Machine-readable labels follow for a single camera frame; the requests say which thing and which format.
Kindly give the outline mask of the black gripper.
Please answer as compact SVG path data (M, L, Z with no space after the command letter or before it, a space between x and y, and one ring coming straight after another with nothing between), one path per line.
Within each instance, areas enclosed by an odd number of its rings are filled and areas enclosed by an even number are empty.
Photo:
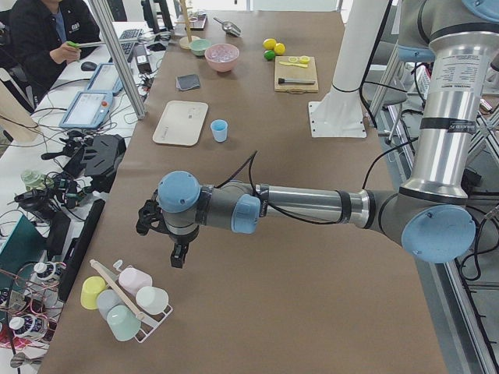
M199 226L188 228L185 233L174 233L166 224L164 215L157 201L157 190L152 194L142 208L138 211L136 222L136 232L139 235L146 235L149 230L166 234L175 243L170 255L171 266L183 268L188 252L188 245L194 241L199 234Z

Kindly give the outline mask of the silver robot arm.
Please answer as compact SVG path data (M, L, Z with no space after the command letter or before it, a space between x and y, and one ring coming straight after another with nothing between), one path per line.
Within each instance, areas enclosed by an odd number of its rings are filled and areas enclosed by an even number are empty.
M465 209L462 176L497 53L497 2L404 1L399 58L434 67L412 173L397 192L297 189L231 178L201 185L189 172L173 171L140 209L136 231L167 234L177 268L201 226L250 234L273 212L311 224L351 223L380 232L423 261L451 261L479 241Z

